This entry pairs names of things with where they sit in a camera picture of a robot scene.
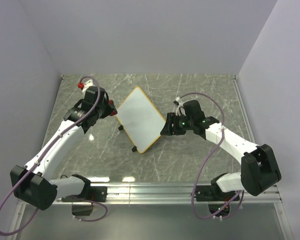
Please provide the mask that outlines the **red heart-shaped eraser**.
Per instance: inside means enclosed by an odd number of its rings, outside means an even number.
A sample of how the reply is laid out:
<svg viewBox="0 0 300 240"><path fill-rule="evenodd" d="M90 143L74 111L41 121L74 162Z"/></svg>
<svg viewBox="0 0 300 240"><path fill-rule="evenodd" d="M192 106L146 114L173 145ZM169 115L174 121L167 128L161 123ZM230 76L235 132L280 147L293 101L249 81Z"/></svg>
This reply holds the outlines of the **red heart-shaped eraser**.
<svg viewBox="0 0 300 240"><path fill-rule="evenodd" d="M109 107L110 107L110 114L109 115L111 117L117 115L118 111L115 107L114 101L111 99L111 100L108 101L108 104L109 104Z"/></svg>

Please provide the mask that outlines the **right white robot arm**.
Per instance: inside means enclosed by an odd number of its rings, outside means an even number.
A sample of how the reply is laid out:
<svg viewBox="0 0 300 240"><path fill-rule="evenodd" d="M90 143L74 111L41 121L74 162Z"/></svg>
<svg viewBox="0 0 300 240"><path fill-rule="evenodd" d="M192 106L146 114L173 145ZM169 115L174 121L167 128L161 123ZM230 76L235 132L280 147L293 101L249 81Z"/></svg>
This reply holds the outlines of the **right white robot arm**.
<svg viewBox="0 0 300 240"><path fill-rule="evenodd" d="M185 135L188 130L204 140L219 145L240 164L240 171L224 173L211 181L210 193L216 200L222 200L228 192L247 191L252 196L275 185L282 175L273 149L245 140L222 126L216 118L205 116L197 100L183 104L184 113L167 113L161 130L162 136Z"/></svg>

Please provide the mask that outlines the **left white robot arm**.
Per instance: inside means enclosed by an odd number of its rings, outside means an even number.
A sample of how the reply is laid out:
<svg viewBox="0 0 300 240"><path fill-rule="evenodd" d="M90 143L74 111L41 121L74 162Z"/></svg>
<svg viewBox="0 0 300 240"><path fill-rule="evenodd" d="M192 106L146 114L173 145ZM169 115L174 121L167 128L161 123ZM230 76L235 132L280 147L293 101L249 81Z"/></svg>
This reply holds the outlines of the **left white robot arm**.
<svg viewBox="0 0 300 240"><path fill-rule="evenodd" d="M58 130L41 151L25 166L16 165L10 172L16 198L38 208L48 209L56 199L91 198L91 181L79 174L53 179L52 176L68 152L93 127L97 120L114 116L117 110L104 88L90 86L73 108L65 114Z"/></svg>

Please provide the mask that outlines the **yellow framed whiteboard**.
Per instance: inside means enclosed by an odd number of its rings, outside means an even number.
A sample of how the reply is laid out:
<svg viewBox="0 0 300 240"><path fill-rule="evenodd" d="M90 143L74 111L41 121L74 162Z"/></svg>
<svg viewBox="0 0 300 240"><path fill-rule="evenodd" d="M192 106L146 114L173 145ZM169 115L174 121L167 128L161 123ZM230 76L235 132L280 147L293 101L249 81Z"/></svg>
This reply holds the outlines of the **yellow framed whiteboard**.
<svg viewBox="0 0 300 240"><path fill-rule="evenodd" d="M140 154L146 152L161 137L160 132L166 123L139 86L117 108L116 118Z"/></svg>

